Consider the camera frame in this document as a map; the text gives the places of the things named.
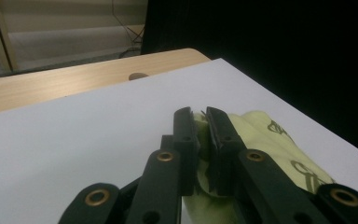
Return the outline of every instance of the cloth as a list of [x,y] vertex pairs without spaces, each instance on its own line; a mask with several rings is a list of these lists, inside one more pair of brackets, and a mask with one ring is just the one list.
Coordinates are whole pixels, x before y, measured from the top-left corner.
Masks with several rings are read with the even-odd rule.
[[[243,143],[251,149],[262,150],[283,169],[300,188],[315,193],[326,183],[334,183],[330,175],[314,163],[277,122],[263,111],[251,111],[242,116],[228,114]],[[194,224],[238,223],[233,199],[209,192],[206,170],[209,165],[211,139],[208,121],[201,113],[194,114],[200,141],[198,180],[200,190],[193,196],[183,197],[186,210]]]

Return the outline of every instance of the wooden surface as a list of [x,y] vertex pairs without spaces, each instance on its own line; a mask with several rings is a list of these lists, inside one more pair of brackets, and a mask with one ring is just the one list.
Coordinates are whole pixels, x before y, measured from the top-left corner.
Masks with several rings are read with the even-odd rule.
[[107,62],[0,78],[0,111],[91,91],[129,81],[133,73],[149,76],[210,59],[194,49],[179,49]]

